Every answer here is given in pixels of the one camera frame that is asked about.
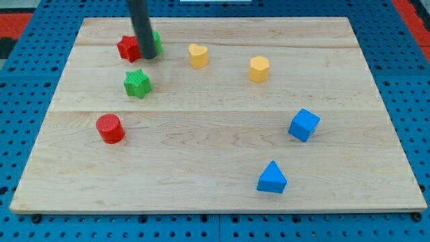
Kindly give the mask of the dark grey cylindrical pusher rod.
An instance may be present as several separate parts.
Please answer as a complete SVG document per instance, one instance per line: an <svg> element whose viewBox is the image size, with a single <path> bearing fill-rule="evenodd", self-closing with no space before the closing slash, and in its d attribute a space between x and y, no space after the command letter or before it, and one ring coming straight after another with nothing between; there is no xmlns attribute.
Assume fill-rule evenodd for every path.
<svg viewBox="0 0 430 242"><path fill-rule="evenodd" d="M127 4L141 56L146 60L154 59L157 56L157 49L147 2L146 0L127 0Z"/></svg>

